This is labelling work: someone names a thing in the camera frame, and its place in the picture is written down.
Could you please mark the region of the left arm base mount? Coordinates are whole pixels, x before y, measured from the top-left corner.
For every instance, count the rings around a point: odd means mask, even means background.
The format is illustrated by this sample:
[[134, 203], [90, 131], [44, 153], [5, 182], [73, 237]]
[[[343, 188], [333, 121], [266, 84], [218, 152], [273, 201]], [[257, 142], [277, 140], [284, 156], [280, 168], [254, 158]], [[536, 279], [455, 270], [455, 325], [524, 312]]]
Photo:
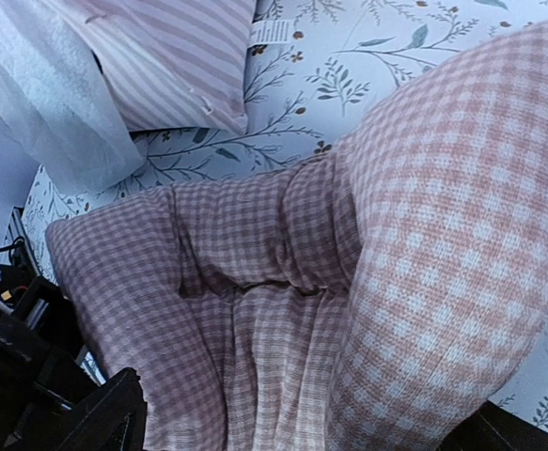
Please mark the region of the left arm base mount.
[[14, 306], [0, 306], [0, 450], [8, 437], [23, 436], [27, 417], [51, 420], [98, 388], [77, 362], [84, 343], [60, 289], [0, 265], [0, 292], [7, 288], [23, 295]]

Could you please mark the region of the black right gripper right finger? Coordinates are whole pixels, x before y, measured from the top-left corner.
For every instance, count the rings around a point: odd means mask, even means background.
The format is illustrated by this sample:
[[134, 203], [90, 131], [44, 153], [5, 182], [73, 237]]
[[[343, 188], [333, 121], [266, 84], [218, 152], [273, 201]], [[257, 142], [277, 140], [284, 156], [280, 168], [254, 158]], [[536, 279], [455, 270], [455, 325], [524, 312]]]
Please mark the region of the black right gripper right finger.
[[442, 451], [548, 451], [548, 433], [485, 402], [446, 436]]

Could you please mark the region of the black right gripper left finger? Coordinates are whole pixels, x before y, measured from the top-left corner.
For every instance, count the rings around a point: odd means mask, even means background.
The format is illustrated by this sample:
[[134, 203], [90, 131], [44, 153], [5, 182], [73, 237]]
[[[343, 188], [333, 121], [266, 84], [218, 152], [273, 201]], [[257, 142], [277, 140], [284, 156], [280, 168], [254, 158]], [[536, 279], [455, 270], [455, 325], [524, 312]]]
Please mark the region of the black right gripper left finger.
[[47, 435], [49, 450], [141, 450], [148, 404], [130, 367], [64, 414]]

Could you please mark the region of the pink gingham cushion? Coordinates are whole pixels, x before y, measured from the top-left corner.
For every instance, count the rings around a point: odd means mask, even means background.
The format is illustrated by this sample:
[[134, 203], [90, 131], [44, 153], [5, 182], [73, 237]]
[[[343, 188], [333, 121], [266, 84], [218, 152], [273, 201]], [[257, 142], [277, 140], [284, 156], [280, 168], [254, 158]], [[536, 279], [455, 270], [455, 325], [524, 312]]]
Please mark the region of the pink gingham cushion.
[[548, 21], [398, 89], [330, 151], [46, 231], [148, 450], [432, 450], [548, 321]]

